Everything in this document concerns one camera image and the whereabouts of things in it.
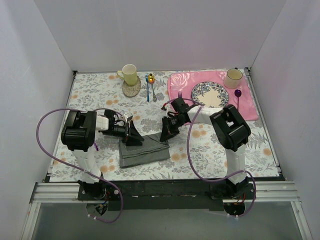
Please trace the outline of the grey cloth napkin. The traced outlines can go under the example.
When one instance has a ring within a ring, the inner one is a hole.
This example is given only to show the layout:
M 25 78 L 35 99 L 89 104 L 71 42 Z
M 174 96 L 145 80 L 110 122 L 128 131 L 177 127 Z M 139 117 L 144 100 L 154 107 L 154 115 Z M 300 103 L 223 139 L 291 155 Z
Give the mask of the grey cloth napkin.
M 119 143 L 119 166 L 122 169 L 149 164 L 169 159 L 170 145 L 168 141 L 160 142 L 161 133 L 143 136 L 144 141 L 139 146 L 127 146 Z

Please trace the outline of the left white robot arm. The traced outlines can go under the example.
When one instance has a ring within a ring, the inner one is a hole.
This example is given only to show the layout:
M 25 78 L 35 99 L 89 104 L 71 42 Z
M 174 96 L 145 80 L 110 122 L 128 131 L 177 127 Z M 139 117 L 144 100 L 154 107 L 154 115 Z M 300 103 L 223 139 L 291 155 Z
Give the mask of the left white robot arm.
M 111 109 L 105 109 L 102 115 L 96 111 L 70 110 L 62 128 L 61 142 L 72 152 L 80 168 L 100 176 L 95 160 L 96 133 L 118 137 L 125 146 L 141 146 L 144 138 L 132 118 L 131 113 L 121 115 Z

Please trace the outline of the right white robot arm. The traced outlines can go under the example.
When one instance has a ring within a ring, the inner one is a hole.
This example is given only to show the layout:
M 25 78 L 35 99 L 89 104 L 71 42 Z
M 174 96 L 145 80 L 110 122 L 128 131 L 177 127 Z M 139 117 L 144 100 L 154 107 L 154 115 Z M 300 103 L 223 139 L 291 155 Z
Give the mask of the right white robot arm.
M 160 141 L 167 141 L 180 133 L 179 128 L 187 123 L 213 126 L 219 143 L 224 147 L 227 160 L 226 177 L 201 180 L 210 184 L 213 199 L 242 196 L 249 184 L 246 173 L 245 149 L 251 135 L 251 129 L 237 108 L 229 104 L 223 108 L 204 107 L 199 102 L 188 105 L 186 99 L 178 97 L 168 101 L 173 112 L 167 112 L 162 118 Z

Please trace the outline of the round woven coaster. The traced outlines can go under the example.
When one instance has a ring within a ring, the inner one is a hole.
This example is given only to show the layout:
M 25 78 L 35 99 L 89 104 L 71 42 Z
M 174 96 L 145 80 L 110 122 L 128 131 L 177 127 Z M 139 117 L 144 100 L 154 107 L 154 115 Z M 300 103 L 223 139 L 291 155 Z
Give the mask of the round woven coaster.
M 125 81 L 122 84 L 122 92 L 123 94 L 128 97 L 132 98 L 135 97 L 141 90 L 141 80 L 137 77 L 135 85 L 128 85 Z

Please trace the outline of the pink floral placemat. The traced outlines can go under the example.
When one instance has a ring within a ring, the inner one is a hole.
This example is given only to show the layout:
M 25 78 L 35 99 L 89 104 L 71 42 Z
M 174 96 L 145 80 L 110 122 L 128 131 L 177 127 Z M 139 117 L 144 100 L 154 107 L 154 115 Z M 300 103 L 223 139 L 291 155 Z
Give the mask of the pink floral placemat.
M 202 82 L 214 82 L 224 85 L 226 71 L 211 70 L 211 71 L 190 71 L 176 72 L 170 75 L 167 81 L 167 90 L 169 98 L 175 99 L 178 97 L 178 92 L 182 91 L 184 98 L 190 99 L 192 89 L 196 84 Z M 259 118 L 255 101 L 253 99 L 250 87 L 245 76 L 242 77 L 237 89 L 241 90 L 242 95 L 239 98 L 239 112 L 246 121 L 256 121 Z M 237 107 L 237 98 L 234 89 L 226 89 L 229 95 L 229 104 Z

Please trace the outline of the gold bowl spoon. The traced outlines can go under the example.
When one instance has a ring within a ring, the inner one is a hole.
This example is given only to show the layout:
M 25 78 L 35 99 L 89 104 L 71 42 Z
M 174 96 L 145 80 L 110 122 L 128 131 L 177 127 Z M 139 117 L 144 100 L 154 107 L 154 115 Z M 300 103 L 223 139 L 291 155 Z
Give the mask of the gold bowl spoon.
M 156 101 L 157 101 L 157 96 L 156 96 L 156 94 L 155 94 L 155 89 L 154 89 L 155 77 L 154 77 L 154 75 L 153 75 L 152 73 L 149 73 L 149 74 L 148 74 L 148 82 L 149 82 L 149 84 L 151 84 L 152 100 L 153 100 L 154 102 L 156 102 Z

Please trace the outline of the blue floral plate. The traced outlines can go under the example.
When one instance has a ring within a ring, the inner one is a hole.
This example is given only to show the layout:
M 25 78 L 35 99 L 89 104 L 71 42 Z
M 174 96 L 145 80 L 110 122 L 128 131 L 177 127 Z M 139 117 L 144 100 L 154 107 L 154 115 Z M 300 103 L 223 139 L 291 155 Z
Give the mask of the blue floral plate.
M 229 103 L 229 94 L 219 83 L 205 81 L 194 86 L 191 99 L 205 107 L 223 108 Z

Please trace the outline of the yellow-green mug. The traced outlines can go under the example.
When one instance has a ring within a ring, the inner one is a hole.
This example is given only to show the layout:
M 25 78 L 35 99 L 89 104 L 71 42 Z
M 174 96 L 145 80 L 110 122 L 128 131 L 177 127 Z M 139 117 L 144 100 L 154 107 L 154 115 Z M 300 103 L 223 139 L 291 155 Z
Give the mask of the yellow-green mug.
M 133 64 L 126 64 L 122 70 L 117 71 L 117 76 L 124 80 L 129 86 L 137 83 L 137 67 Z

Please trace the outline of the cream mug dark rim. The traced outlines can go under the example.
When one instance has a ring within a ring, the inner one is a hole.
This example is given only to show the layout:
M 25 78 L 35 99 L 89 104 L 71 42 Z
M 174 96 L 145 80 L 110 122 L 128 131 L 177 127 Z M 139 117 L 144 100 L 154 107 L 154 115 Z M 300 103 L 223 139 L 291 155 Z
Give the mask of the cream mug dark rim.
M 236 89 L 243 78 L 243 73 L 237 68 L 227 70 L 223 84 L 229 89 Z

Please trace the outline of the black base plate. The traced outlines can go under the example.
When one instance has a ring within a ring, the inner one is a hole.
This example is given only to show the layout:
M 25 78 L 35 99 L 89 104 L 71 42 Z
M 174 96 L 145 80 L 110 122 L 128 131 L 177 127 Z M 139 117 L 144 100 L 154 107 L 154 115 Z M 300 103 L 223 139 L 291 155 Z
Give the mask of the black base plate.
M 209 183 L 200 179 L 123 180 L 112 184 L 78 180 L 79 201 L 99 202 L 109 211 L 210 210 L 223 211 L 224 200 L 252 200 L 254 185 L 245 181 L 233 187 L 227 181 Z

